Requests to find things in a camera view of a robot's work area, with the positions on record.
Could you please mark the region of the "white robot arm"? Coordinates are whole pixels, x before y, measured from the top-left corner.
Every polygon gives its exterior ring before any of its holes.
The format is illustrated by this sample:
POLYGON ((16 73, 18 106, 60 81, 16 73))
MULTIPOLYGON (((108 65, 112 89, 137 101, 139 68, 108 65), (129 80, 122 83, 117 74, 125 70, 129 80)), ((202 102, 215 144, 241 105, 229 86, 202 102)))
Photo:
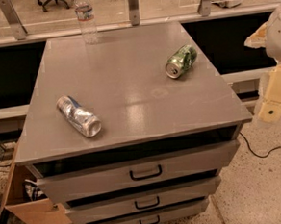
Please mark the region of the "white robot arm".
POLYGON ((257 113, 263 122, 274 123, 281 117, 281 2, 255 33, 244 42, 246 47, 265 48, 267 55, 274 58, 277 65, 269 72, 269 80, 257 113))

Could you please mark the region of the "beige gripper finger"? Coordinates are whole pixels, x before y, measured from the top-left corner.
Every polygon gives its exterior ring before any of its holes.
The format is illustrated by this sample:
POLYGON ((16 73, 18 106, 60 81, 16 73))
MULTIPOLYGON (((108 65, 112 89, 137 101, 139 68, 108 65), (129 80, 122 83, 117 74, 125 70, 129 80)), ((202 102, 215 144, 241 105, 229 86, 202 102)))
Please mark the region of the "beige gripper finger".
POLYGON ((268 123, 275 123, 281 117, 281 63, 269 72, 268 86, 258 117, 268 123))

